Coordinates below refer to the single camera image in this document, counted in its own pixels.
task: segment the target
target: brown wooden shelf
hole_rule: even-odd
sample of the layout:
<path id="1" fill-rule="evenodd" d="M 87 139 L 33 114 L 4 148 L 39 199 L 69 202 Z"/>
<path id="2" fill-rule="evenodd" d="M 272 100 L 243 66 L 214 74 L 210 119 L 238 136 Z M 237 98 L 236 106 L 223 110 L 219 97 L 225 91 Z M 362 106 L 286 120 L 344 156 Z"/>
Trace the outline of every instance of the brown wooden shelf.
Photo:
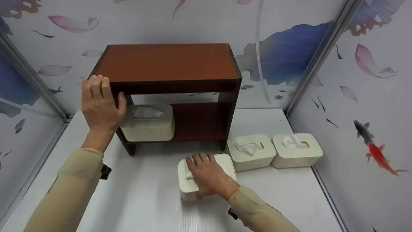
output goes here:
<path id="1" fill-rule="evenodd" d="M 91 75 L 110 79 L 112 93 L 131 95 L 219 92 L 218 102 L 173 104 L 175 134 L 170 142 L 216 140 L 226 147 L 242 82 L 229 44 L 108 45 Z M 133 156 L 140 144 L 117 136 Z"/>
<path id="2" fill-rule="evenodd" d="M 176 125 L 175 135 L 170 142 L 226 138 L 226 127 L 222 123 L 218 102 L 172 104 L 172 107 Z"/>

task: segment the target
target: finger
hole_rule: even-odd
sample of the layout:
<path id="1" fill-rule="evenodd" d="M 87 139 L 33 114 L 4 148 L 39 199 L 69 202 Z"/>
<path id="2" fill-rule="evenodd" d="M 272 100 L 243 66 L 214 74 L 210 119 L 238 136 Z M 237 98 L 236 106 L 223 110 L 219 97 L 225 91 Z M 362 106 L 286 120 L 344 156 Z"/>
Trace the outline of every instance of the finger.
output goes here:
<path id="1" fill-rule="evenodd" d="M 120 92 L 119 93 L 119 107 L 117 108 L 117 110 L 121 116 L 126 115 L 126 105 L 127 105 L 126 97 L 124 96 L 123 92 Z"/>
<path id="2" fill-rule="evenodd" d="M 87 80 L 83 80 L 82 82 L 82 103 L 91 101 L 93 99 L 93 95 L 91 94 L 90 89 L 87 89 Z"/>
<path id="3" fill-rule="evenodd" d="M 209 157 L 209 161 L 212 163 L 216 163 L 216 159 L 215 159 L 215 155 L 214 154 L 207 154 L 207 156 Z"/>
<path id="4" fill-rule="evenodd" d="M 187 164 L 187 167 L 189 168 L 189 171 L 191 171 L 193 175 L 193 171 L 196 170 L 196 164 L 193 163 L 192 158 L 186 157 L 186 164 Z"/>
<path id="5" fill-rule="evenodd" d="M 110 88 L 110 80 L 107 76 L 102 79 L 102 96 L 103 99 L 115 101 L 113 99 L 112 89 Z"/>
<path id="6" fill-rule="evenodd" d="M 96 77 L 96 80 L 91 85 L 91 91 L 93 93 L 93 99 L 102 99 L 102 79 L 103 76 L 99 75 Z"/>
<path id="7" fill-rule="evenodd" d="M 196 164 L 196 167 L 198 167 L 199 164 L 202 163 L 202 159 L 200 158 L 199 154 L 193 154 L 193 159 Z"/>
<path id="8" fill-rule="evenodd" d="M 201 193 L 199 193 L 199 191 L 196 192 L 196 198 L 197 198 L 198 200 L 202 200 L 202 199 L 203 199 L 203 196 L 202 196 Z"/>
<path id="9" fill-rule="evenodd" d="M 88 79 L 87 85 L 86 85 L 86 89 L 90 91 L 92 98 L 93 98 L 93 91 L 91 90 L 91 85 L 92 85 L 93 82 L 96 80 L 96 78 L 97 78 L 96 75 L 92 75 L 92 76 Z"/>
<path id="10" fill-rule="evenodd" d="M 200 158 L 202 159 L 202 161 L 203 161 L 204 163 L 208 163 L 208 162 L 209 162 L 209 160 L 207 159 L 207 156 L 206 156 L 205 154 L 200 154 L 199 156 L 200 156 Z"/>

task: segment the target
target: sleeve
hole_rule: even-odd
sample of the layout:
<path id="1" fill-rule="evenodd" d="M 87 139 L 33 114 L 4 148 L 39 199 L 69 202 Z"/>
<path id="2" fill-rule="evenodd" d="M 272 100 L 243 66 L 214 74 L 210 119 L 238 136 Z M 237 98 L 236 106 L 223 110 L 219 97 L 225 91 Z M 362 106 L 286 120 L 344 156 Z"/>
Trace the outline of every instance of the sleeve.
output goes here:
<path id="1" fill-rule="evenodd" d="M 97 187 L 103 152 L 91 148 L 73 151 L 30 217 L 24 232 L 74 232 Z"/>
<path id="2" fill-rule="evenodd" d="M 254 232 L 300 232 L 285 216 L 245 186 L 233 194 L 229 204 L 231 212 Z"/>

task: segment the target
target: human hand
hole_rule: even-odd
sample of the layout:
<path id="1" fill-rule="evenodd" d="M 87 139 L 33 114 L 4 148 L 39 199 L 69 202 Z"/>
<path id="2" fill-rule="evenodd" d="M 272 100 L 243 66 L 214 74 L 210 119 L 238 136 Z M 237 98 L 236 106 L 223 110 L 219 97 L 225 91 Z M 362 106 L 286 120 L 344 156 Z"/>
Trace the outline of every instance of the human hand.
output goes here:
<path id="1" fill-rule="evenodd" d="M 126 116 L 126 98 L 119 93 L 116 108 L 109 78 L 91 76 L 82 83 L 82 113 L 90 128 L 82 147 L 104 151 Z"/>
<path id="2" fill-rule="evenodd" d="M 186 163 L 199 186 L 196 193 L 198 199 L 218 194 L 227 201 L 240 187 L 225 173 L 212 154 L 194 154 L 193 160 L 186 157 Z"/>

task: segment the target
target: white table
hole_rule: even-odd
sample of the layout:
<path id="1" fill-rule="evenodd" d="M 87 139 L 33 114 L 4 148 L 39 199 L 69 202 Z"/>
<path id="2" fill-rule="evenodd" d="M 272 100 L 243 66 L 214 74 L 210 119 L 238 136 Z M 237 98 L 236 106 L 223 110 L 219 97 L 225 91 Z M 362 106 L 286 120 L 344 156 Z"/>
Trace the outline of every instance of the white table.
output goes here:
<path id="1" fill-rule="evenodd" d="M 88 127 L 77 112 L 43 169 L 10 219 L 6 232 L 24 229 L 70 152 L 84 141 Z M 231 137 L 292 133 L 280 109 L 237 109 Z M 227 214 L 220 198 L 184 202 L 179 193 L 177 166 L 197 152 L 218 153 L 214 142 L 142 145 L 131 157 L 115 135 L 104 158 L 113 169 L 101 180 L 87 207 L 79 232 L 220 232 L 250 231 Z M 237 174 L 238 182 L 255 190 L 303 232 L 340 232 L 332 210 L 310 168 L 277 170 L 272 166 Z"/>

